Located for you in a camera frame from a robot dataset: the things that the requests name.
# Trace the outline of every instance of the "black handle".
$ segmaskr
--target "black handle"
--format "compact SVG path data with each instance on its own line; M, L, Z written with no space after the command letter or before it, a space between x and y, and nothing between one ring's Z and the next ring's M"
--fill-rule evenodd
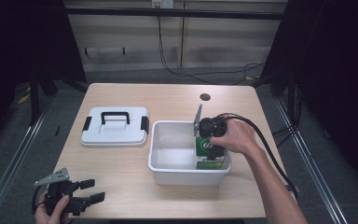
M130 124L130 114L129 112L102 112L101 119L103 120L103 124L105 124L104 117L105 116L126 116L127 124Z

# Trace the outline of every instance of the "white lid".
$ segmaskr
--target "white lid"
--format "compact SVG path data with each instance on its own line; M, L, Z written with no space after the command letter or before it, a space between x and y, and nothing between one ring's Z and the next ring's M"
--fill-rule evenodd
M141 147L147 132L144 107L94 107L86 119L81 143L85 147Z

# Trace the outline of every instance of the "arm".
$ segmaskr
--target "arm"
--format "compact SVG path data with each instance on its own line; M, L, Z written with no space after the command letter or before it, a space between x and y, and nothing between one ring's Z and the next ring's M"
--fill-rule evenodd
M296 201L272 168L263 150L255 141L255 130L234 119L227 120L227 132L211 137L212 144L241 153L248 161L260 190L269 223L308 223Z

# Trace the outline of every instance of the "wire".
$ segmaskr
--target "wire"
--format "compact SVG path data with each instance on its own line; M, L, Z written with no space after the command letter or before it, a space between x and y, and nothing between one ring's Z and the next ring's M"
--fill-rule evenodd
M301 94L301 91L299 89L298 86L296 86L296 100L295 100L295 117L293 120L293 124L288 126L288 127L283 127L281 128L279 131L274 132L272 134L272 136L274 138L278 138L278 137L282 137L286 134L288 134L288 136L286 136L281 142L280 144L277 145L277 147L279 147L284 141L286 141L288 139L288 137L297 129L300 119L301 119L301 113L302 113L302 103L303 103L303 96Z
M258 129L258 127L249 119L246 119L240 115L236 115L236 114L232 114L232 113L226 113L226 114L222 114L222 115L230 115L229 117L225 117L219 121L217 121L214 125L214 127L216 127L219 123L221 122L226 122L226 120L228 119L239 119L242 120L244 122L246 122L247 124L249 124L252 128L255 129L255 132L257 133L257 135L260 137L264 147L266 148L267 153L269 154L269 157L271 158L272 162L274 163L275 167L277 168L278 172L280 173L280 175L283 177L283 179L286 181L286 183L290 186L290 188L292 189L292 192L295 194L295 197L297 199L298 194L296 191L296 187L293 184L293 182L289 179L289 177L284 173L283 169L281 168L281 166L279 165L279 163L277 162L277 160L275 159L275 156L273 155L271 148L269 147L269 144L267 143L266 137L264 137L264 135L261 133L260 129Z
M198 81L202 81L208 84L212 84L212 85L222 85L220 83L214 83L211 81L207 81L205 79L199 78L198 76L202 76L202 75L212 75L212 74L236 74L236 73L243 73L244 76L231 84L225 84L225 85L238 85L240 83L242 83L245 79L246 79L246 72L250 71L252 69L257 68L258 66L264 66L265 63L248 63L246 64L243 69L241 70L237 70L237 71L221 71L221 72L204 72L204 73L194 73L194 74L188 74L188 73L182 73L182 72L174 72L168 65L167 62L165 61L165 56L164 56L164 48L163 48L163 44L162 44L162 37L161 37L161 18L158 17L158 42L159 42L159 57L160 57L160 61L162 66L171 74L176 75L178 77L192 77L195 78Z
M291 135L291 133L287 134L287 136L284 137L283 140L277 144L277 147L280 147Z
M36 196L37 196L37 193L39 192L40 190L40 186L38 186L35 190L34 190L34 196L32 197L32 201L31 201L31 208L32 208L32 214L34 214L36 212L36 208L37 206L39 206L41 203L39 204L34 204L34 202L36 201Z

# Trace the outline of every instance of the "person's right hand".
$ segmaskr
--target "person's right hand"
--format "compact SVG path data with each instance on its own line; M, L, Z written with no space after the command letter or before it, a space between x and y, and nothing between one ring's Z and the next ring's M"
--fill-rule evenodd
M238 152L244 156L263 151L255 140L255 130L247 123L228 119L226 121L227 132L222 137L210 138L213 145L224 147L232 152Z

